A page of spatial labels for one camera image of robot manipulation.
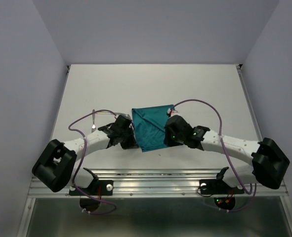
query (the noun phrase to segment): teal cloth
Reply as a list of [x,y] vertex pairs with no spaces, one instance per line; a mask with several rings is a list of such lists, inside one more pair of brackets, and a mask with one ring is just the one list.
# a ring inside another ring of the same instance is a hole
[[173,105],[132,109],[132,121],[135,126],[137,144],[143,152],[166,148],[165,125],[167,110]]

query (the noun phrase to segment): teal fabric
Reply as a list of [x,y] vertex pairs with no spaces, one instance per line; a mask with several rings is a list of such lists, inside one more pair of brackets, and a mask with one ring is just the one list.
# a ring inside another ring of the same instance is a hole
[[132,109],[132,121],[135,126],[137,144],[143,152],[166,148],[165,125],[167,110],[173,105]]

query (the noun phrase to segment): gray wall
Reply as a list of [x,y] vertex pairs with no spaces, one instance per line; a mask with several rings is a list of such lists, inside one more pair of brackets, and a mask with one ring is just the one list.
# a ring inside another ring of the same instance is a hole
[[66,67],[31,0],[0,0],[0,236],[16,236]]
[[278,0],[34,0],[67,64],[242,63]]
[[281,0],[244,66],[247,88],[264,136],[291,160],[285,181],[292,201],[292,0]]

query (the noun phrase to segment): white table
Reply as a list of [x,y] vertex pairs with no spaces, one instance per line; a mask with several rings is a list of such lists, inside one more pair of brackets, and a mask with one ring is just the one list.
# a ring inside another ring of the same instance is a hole
[[[92,109],[109,109],[131,115],[132,108],[175,104],[196,98],[211,103],[223,119],[223,134],[257,140],[235,65],[72,65],[66,82],[52,138],[68,141],[79,134],[68,125]],[[218,131],[215,112],[204,104],[189,102],[177,107],[192,125]],[[96,125],[114,121],[97,115]],[[92,118],[75,127],[89,134]],[[244,164],[234,159],[236,166]],[[112,147],[88,155],[84,167],[92,169],[189,169],[228,166],[224,155],[185,146],[142,153],[140,149]]]

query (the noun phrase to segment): folded towel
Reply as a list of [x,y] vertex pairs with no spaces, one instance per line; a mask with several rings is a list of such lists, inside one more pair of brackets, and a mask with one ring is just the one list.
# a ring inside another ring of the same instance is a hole
[[132,109],[132,121],[135,126],[137,144],[143,152],[166,148],[165,125],[167,110],[173,105]]

